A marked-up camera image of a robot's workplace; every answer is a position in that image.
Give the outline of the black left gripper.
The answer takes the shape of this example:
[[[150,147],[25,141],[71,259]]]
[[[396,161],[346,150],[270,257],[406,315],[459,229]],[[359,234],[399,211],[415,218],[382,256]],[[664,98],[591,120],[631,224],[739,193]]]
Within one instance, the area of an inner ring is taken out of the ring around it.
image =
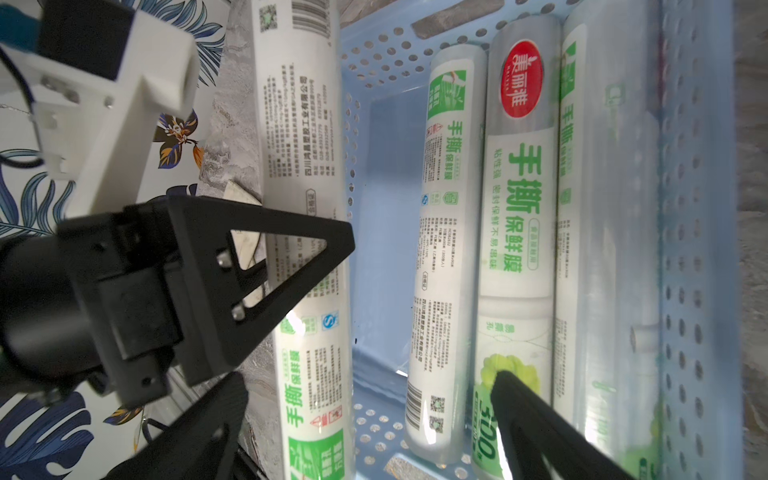
[[[235,230],[324,246],[247,307],[274,263],[241,268]],[[235,370],[355,249],[346,221],[191,196],[65,220],[56,245],[97,367],[129,408],[169,393],[174,353],[190,386]]]

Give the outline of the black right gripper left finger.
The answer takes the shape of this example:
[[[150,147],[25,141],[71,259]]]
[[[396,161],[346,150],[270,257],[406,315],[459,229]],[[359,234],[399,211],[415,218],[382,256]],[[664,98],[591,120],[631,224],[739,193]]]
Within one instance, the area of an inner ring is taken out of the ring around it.
[[[108,479],[247,479],[238,437],[248,403],[244,379],[232,372]]]

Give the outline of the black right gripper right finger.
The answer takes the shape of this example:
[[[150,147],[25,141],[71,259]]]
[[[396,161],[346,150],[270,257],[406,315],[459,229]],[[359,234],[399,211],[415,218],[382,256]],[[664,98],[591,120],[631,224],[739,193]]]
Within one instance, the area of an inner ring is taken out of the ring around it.
[[[628,479],[509,371],[496,375],[491,401],[506,462],[515,479]]]

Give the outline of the clear plastic wrap roll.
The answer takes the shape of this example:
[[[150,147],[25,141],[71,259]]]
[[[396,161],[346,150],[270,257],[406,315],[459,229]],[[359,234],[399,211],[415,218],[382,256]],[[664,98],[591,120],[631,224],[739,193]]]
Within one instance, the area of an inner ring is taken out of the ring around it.
[[[636,479],[661,470],[659,23],[583,1],[561,55],[553,406]]]

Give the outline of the plastic wrap roll green text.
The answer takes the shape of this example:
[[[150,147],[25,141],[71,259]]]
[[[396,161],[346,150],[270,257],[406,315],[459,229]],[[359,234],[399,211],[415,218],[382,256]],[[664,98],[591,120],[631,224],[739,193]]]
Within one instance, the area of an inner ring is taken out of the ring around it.
[[[487,56],[459,44],[430,67],[405,419],[412,451],[450,464],[463,451],[477,305]]]

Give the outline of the plastic wrap roll red label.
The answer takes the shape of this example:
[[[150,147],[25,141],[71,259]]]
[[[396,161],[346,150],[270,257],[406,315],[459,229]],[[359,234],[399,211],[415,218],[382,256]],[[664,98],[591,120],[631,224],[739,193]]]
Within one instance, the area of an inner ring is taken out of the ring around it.
[[[497,373],[551,400],[561,34],[557,18],[530,16],[489,53],[471,420],[480,479],[511,476],[491,404]]]

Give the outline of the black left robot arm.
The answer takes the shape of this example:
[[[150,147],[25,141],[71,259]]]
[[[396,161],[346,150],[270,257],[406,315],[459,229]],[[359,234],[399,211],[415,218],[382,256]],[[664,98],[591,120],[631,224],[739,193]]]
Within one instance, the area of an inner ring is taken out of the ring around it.
[[[240,267],[234,231],[317,239],[321,251],[256,305],[268,262]],[[137,408],[235,370],[354,250],[350,224],[210,197],[169,196],[1,244],[1,391],[57,402],[83,382]]]

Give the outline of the beige cloth under arm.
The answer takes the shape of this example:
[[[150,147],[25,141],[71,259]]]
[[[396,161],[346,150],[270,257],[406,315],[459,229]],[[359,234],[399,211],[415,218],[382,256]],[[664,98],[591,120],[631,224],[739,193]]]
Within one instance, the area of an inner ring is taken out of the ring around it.
[[[249,191],[244,189],[233,180],[227,182],[223,198],[225,200],[231,200],[256,206],[262,205],[261,201],[258,200],[256,196],[252,195]],[[261,241],[261,234],[259,232],[240,230],[232,230],[231,234],[235,244],[239,267],[242,270],[248,270],[254,267],[259,262],[257,257],[259,244]],[[244,298],[243,303],[246,307],[253,307],[259,303],[263,296],[264,287],[259,286]]]

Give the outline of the light blue plastic basket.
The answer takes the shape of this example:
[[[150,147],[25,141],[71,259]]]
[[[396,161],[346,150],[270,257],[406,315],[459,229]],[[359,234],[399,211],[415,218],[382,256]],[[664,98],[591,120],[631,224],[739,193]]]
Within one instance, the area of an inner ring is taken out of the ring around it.
[[[361,479],[738,479],[733,5],[399,1],[341,33]]]

